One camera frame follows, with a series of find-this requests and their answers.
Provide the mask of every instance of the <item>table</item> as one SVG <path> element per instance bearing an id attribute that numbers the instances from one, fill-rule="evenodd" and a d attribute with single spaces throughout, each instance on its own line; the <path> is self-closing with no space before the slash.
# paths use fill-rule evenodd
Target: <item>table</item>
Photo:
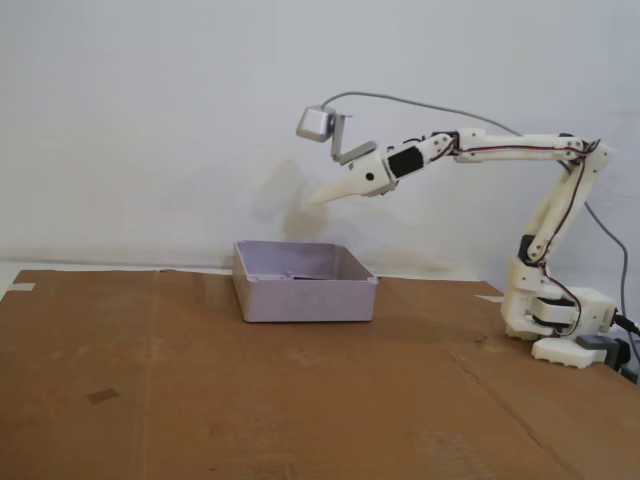
<path id="1" fill-rule="evenodd" d="M 25 271 L 0 478 L 640 477 L 640 392 L 533 360 L 482 282 L 381 280 L 368 324 L 247 324 L 231 277 Z"/>

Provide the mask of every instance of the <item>white wall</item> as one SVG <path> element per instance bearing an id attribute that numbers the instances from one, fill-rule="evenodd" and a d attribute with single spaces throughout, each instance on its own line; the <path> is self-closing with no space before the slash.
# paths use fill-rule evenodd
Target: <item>white wall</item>
<path id="1" fill-rule="evenodd" d="M 639 21 L 635 0 L 4 0 L 0 258 L 219 266 L 239 239 L 326 240 L 502 286 L 559 167 L 443 161 L 384 198 L 307 208 L 344 172 L 294 135 L 299 116 L 355 88 L 617 148 L 591 203 L 631 249 L 640 314 Z M 483 126 L 337 105 L 347 147 Z M 616 248 L 585 214 L 554 271 L 617 298 Z"/>

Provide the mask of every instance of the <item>white robotic arm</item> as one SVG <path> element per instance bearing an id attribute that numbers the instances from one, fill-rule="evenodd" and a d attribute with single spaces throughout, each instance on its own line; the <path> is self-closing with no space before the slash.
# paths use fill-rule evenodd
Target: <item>white robotic arm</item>
<path id="1" fill-rule="evenodd" d="M 319 120 L 318 116 L 326 110 L 307 109 L 297 133 L 315 141 L 326 141 L 334 134 L 333 158 L 342 165 L 349 164 L 350 171 L 341 181 L 313 195 L 310 199 L 313 204 L 349 195 L 384 194 L 395 189 L 401 178 L 444 156 L 462 163 L 566 162 L 563 164 L 567 171 L 536 212 L 522 237 L 518 255 L 511 259 L 501 313 L 507 335 L 525 340 L 547 337 L 535 342 L 532 355 L 536 358 L 579 368 L 605 360 L 606 351 L 592 350 L 593 345 L 586 345 L 583 339 L 609 329 L 615 314 L 614 303 L 592 289 L 564 287 L 550 277 L 547 268 L 549 256 L 575 220 L 608 161 L 604 145 L 564 134 L 492 136 L 481 129 L 463 129 L 407 141 L 389 147 L 386 152 L 368 142 L 341 154 L 344 116 L 329 111 Z"/>

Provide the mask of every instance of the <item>cardboard sheet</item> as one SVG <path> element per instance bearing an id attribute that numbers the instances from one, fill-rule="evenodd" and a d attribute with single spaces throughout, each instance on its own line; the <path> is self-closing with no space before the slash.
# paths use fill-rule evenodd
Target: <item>cardboard sheet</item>
<path id="1" fill-rule="evenodd" d="M 16 282 L 1 479 L 640 477 L 640 392 L 534 361 L 484 283 L 383 279 L 370 324 L 246 324 L 226 276 Z"/>

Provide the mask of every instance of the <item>open box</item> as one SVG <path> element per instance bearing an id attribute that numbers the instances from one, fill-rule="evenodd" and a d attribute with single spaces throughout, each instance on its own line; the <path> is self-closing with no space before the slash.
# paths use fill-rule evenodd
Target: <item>open box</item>
<path id="1" fill-rule="evenodd" d="M 378 279 L 331 243 L 242 241 L 233 283 L 247 322 L 367 322 Z"/>

